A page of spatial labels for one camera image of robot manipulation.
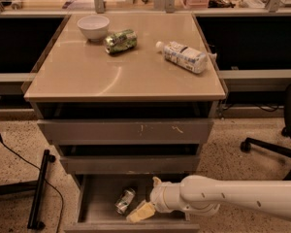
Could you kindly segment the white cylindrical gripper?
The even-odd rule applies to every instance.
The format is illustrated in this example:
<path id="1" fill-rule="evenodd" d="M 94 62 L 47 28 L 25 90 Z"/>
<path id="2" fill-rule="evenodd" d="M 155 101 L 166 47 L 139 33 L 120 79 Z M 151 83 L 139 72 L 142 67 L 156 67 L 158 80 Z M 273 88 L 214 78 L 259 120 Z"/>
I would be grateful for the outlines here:
<path id="1" fill-rule="evenodd" d="M 181 195 L 182 183 L 162 182 L 158 177 L 153 177 L 153 189 L 150 192 L 150 202 L 142 201 L 135 210 L 133 210 L 126 220 L 131 223 L 137 223 L 155 214 L 171 213 L 172 211 L 186 212 L 188 204 Z"/>

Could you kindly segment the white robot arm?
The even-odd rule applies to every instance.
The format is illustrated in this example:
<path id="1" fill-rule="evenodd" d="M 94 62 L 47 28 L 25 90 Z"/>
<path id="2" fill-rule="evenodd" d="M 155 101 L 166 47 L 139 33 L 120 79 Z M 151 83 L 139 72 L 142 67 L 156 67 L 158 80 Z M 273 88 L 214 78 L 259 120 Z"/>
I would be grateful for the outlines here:
<path id="1" fill-rule="evenodd" d="M 149 200 L 126 219 L 132 223 L 155 213 L 181 211 L 212 216 L 222 204 L 232 204 L 291 221 L 291 181 L 220 181 L 191 175 L 179 183 L 153 179 Z"/>

